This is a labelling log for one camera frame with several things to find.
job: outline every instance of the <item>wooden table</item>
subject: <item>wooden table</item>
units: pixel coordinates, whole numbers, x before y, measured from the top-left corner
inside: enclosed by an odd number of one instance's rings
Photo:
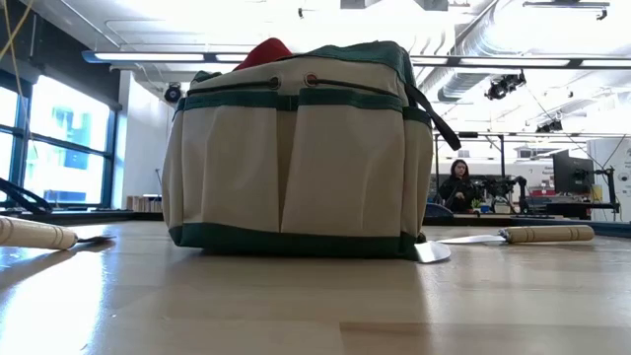
[[[452,246],[450,261],[424,265],[209,256],[175,247],[160,222],[106,230],[115,244],[0,248],[0,354],[631,351],[626,240]]]

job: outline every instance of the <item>black jacket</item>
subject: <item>black jacket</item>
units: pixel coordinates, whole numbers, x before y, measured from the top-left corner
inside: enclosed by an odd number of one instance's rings
[[[445,207],[452,210],[452,212],[466,212],[471,209],[471,201],[474,198],[479,198],[477,190],[471,184],[468,179],[460,179],[457,177],[450,177],[441,185],[438,190],[439,194],[445,201]],[[456,197],[456,193],[462,192],[464,199]]]

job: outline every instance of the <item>fluorescent light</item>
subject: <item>fluorescent light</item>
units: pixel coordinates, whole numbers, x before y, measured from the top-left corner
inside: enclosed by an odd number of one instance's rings
[[[204,61],[201,53],[133,53],[110,52],[95,53],[95,57],[103,61],[130,61],[130,62],[169,62],[169,61]]]
[[[244,61],[247,54],[217,54],[216,57],[219,61]]]
[[[424,65],[444,65],[447,64],[447,58],[432,58],[432,57],[411,57],[412,64],[424,64]]]
[[[587,59],[581,66],[601,66],[601,67],[627,67],[631,68],[631,58],[629,59]]]
[[[486,65],[486,66],[512,66],[512,67],[528,67],[528,66],[566,66],[570,63],[569,59],[535,59],[535,58],[463,58],[460,60],[461,65]]]

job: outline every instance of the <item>security camera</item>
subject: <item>security camera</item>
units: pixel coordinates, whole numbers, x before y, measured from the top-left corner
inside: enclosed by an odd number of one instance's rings
[[[167,103],[176,104],[181,99],[181,83],[170,83],[165,91],[165,100]]]

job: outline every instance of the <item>metal grommet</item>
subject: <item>metal grommet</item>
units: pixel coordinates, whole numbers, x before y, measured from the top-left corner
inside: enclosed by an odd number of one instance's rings
[[[307,86],[315,86],[317,85],[317,76],[314,73],[309,73],[305,75],[305,85]]]
[[[269,89],[276,90],[278,88],[280,88],[280,79],[278,77],[269,79]]]

